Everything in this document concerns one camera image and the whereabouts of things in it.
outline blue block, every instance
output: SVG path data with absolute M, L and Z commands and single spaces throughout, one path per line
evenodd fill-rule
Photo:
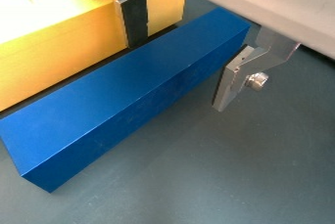
M 52 192 L 226 64 L 248 29 L 215 9 L 2 118 L 20 175 Z

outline wooden block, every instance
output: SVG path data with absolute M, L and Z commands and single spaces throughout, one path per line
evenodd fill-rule
M 215 9 L 2 118 L 20 175 L 52 192 L 222 67 L 248 29 Z
M 182 18 L 185 0 L 162 1 L 150 34 Z M 0 8 L 0 111 L 126 48 L 114 0 L 29 2 Z

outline gray table surface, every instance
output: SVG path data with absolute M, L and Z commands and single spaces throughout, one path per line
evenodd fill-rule
M 179 24 L 213 8 L 187 0 Z M 218 74 L 52 194 L 0 144 L 0 223 L 333 224 L 335 63 L 301 47 L 222 113 Z

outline screw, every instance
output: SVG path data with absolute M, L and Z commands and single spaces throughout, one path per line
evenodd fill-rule
M 264 72 L 258 72 L 250 75 L 246 79 L 246 86 L 250 87 L 254 91 L 260 91 L 266 82 L 268 75 Z

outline yellow block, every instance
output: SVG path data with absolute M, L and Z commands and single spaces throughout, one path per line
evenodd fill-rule
M 147 0 L 148 34 L 181 20 L 183 1 Z M 0 11 L 0 111 L 126 48 L 114 0 L 29 0 Z

